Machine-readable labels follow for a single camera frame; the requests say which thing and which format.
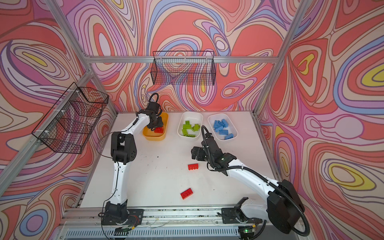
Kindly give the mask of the red lego brick cluster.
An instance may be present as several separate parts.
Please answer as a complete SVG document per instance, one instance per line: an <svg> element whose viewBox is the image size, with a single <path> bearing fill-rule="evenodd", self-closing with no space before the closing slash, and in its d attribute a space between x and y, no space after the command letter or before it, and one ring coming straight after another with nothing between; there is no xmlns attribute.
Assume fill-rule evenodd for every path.
<svg viewBox="0 0 384 240"><path fill-rule="evenodd" d="M154 132L156 134L163 134L164 133L164 128L163 127L155 128Z"/></svg>

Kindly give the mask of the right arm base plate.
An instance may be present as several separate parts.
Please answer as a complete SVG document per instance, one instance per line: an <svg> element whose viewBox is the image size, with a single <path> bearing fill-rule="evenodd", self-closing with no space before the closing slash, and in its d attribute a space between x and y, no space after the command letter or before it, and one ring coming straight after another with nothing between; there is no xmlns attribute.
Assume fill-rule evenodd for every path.
<svg viewBox="0 0 384 240"><path fill-rule="evenodd" d="M241 210L235 208L222 208L218 215L224 224L262 224L264 221L257 218L248 218Z"/></svg>

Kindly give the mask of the yellow plastic container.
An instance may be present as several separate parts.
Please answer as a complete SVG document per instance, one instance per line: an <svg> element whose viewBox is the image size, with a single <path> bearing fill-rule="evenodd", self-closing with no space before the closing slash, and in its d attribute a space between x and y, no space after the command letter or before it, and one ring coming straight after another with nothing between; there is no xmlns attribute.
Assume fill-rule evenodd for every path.
<svg viewBox="0 0 384 240"><path fill-rule="evenodd" d="M143 129L143 136L148 141L162 141L166 138L167 134L167 128L168 128L168 121L169 121L169 115L168 113L163 112L161 114L162 120L163 120L163 126L160 128L156 128L153 131L151 131L149 128L145 127Z"/></svg>

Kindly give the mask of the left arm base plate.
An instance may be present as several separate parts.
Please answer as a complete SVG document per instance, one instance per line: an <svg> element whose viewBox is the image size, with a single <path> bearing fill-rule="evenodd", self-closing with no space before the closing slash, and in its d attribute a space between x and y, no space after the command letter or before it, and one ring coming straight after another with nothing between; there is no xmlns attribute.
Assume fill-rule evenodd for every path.
<svg viewBox="0 0 384 240"><path fill-rule="evenodd" d="M134 226L137 227L142 224L144 216L144 209L127 209L126 213L122 215L113 215L105 213L101 220L102 226Z"/></svg>

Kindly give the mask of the blue lego brick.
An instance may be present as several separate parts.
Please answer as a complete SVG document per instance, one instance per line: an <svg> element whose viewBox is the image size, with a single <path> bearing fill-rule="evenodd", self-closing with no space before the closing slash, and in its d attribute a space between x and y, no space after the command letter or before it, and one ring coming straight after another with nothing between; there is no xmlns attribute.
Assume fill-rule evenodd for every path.
<svg viewBox="0 0 384 240"><path fill-rule="evenodd" d="M228 130L219 130L220 135L228 135L229 131Z"/></svg>
<svg viewBox="0 0 384 240"><path fill-rule="evenodd" d="M222 122L218 121L218 120L215 120L215 122L214 122L214 129L217 129L217 128L221 127L221 126L222 126Z"/></svg>
<svg viewBox="0 0 384 240"><path fill-rule="evenodd" d="M225 119L222 119L222 124L223 124L224 127L228 127L229 126L229 123Z"/></svg>
<svg viewBox="0 0 384 240"><path fill-rule="evenodd" d="M232 139L234 138L234 134L228 134L225 136L225 140L229 140L229 139Z"/></svg>
<svg viewBox="0 0 384 240"><path fill-rule="evenodd" d="M215 128L215 132L219 132L219 131L221 131L221 130L223 130L223 129L224 129L223 126L217 127L217 128Z"/></svg>

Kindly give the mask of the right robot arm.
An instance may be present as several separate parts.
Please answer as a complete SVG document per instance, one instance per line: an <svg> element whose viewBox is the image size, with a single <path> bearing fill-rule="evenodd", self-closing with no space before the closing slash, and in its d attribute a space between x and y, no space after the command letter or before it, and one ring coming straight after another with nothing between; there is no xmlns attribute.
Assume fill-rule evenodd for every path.
<svg viewBox="0 0 384 240"><path fill-rule="evenodd" d="M302 237L309 236L311 229L305 207L291 182L279 182L261 175L236 156L224 153L213 137L205 137L200 147L192 148L191 155L193 160L206 162L210 171L238 180L262 198L258 202L243 197L230 213L222 211L224 220L264 226L270 222L284 234L294 232Z"/></svg>

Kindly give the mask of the small green lego brick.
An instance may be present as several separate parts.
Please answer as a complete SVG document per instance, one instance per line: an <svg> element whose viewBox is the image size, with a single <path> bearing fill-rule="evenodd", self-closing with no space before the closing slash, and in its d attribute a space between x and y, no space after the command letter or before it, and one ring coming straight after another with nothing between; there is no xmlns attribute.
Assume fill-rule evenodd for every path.
<svg viewBox="0 0 384 240"><path fill-rule="evenodd" d="M200 126L199 124L195 124L195 125L193 126L192 130L193 130L194 132L197 132L197 131L200 130L200 128L201 128L201 126Z"/></svg>

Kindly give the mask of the green lego brick bottom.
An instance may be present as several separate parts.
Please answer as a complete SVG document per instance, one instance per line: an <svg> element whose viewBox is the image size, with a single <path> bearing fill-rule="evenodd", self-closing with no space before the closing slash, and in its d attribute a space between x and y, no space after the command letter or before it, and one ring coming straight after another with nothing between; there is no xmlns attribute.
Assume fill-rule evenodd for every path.
<svg viewBox="0 0 384 240"><path fill-rule="evenodd" d="M186 124L183 125L183 129L185 130L192 130L192 128L193 128L192 125L186 125Z"/></svg>

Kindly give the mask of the right white plastic container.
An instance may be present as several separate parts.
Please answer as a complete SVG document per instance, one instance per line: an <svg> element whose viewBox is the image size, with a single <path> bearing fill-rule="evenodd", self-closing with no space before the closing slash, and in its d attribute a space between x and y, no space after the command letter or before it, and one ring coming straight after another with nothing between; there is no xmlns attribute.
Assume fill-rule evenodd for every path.
<svg viewBox="0 0 384 240"><path fill-rule="evenodd" d="M238 131L227 114L213 114L208 117L208 123L214 136L220 141L234 140L238 136Z"/></svg>

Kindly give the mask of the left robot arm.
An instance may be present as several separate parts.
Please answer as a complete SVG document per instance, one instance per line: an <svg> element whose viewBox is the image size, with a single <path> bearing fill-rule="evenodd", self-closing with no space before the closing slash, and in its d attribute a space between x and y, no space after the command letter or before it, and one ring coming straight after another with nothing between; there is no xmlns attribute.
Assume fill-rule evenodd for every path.
<svg viewBox="0 0 384 240"><path fill-rule="evenodd" d="M111 157L114 162L114 182L111 197L104 204L101 214L103 225L124 225L128 222L127 210L128 173L138 150L135 135L144 128L154 130L162 127L163 110L160 104L150 102L146 109L136 112L136 118L127 127L111 136Z"/></svg>

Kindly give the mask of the white plastic container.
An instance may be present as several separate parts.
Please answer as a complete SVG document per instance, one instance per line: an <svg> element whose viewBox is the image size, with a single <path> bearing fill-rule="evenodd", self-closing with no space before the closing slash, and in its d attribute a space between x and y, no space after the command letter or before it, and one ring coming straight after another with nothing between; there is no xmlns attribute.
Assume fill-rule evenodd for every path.
<svg viewBox="0 0 384 240"><path fill-rule="evenodd" d="M203 115L198 112L184 112L180 118L177 133L183 140L197 140L201 135Z"/></svg>
<svg viewBox="0 0 384 240"><path fill-rule="evenodd" d="M220 141L234 140L238 136L238 131L227 114L213 114L208 117L208 123L214 136Z"/></svg>

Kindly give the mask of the middle white plastic container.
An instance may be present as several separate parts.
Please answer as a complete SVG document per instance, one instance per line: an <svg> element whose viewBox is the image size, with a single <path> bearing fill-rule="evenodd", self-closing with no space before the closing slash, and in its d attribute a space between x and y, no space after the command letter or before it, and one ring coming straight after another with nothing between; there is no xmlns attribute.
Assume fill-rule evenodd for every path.
<svg viewBox="0 0 384 240"><path fill-rule="evenodd" d="M177 133L183 140L197 140L201 135L203 115L198 112L184 112L180 118Z"/></svg>

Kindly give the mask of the red lego brick on side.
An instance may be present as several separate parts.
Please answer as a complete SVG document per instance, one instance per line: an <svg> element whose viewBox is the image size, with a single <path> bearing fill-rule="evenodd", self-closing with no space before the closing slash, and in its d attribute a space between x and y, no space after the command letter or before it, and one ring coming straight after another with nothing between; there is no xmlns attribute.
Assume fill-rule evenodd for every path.
<svg viewBox="0 0 384 240"><path fill-rule="evenodd" d="M198 168L199 168L199 164L190 164L190 165L188 165L188 170L189 171L197 170Z"/></svg>

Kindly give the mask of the red lego brick bottom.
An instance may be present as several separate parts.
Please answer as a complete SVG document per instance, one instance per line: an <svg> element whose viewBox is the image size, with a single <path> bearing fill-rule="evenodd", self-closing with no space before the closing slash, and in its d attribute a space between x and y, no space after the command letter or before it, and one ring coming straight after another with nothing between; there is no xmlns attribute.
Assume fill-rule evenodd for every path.
<svg viewBox="0 0 384 240"><path fill-rule="evenodd" d="M191 188L188 188L187 190L180 193L180 195L181 195L181 198L185 200L186 198L190 197L193 193L194 193L193 190Z"/></svg>

